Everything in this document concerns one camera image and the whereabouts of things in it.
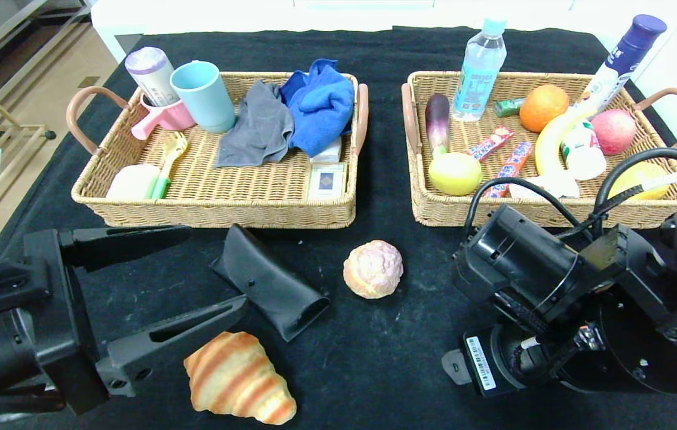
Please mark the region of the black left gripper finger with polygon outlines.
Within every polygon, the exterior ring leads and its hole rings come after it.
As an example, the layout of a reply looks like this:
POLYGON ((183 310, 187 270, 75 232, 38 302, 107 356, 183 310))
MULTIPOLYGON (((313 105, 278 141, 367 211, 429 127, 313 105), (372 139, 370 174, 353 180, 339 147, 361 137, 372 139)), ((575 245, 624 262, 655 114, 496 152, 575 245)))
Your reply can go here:
POLYGON ((61 231, 59 241, 66 264, 93 272, 174 247, 191 234, 184 225, 90 228, 61 231))
POLYGON ((164 363, 193 354, 234 326, 247 307, 246 296, 232 297, 107 343, 97 371, 109 394, 135 397, 142 391, 142 382, 164 363))

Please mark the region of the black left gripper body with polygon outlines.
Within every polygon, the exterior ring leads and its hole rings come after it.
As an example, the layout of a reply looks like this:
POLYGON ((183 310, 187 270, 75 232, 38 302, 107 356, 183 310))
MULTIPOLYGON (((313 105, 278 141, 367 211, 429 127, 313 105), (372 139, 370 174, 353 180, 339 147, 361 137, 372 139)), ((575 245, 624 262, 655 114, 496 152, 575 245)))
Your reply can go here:
POLYGON ((34 232, 0 262, 0 414, 83 414, 109 399, 97 345, 59 232, 34 232))

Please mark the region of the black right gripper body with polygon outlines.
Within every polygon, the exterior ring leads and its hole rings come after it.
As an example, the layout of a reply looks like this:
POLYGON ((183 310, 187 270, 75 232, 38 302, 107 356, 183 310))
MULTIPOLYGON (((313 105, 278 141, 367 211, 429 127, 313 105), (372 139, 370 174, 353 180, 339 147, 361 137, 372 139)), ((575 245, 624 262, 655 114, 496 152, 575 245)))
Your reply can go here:
POLYGON ((541 372, 560 350, 560 342, 522 348, 521 342, 530 337, 513 323, 491 324, 463 335, 465 362, 478 394, 504 397, 555 379, 541 372))

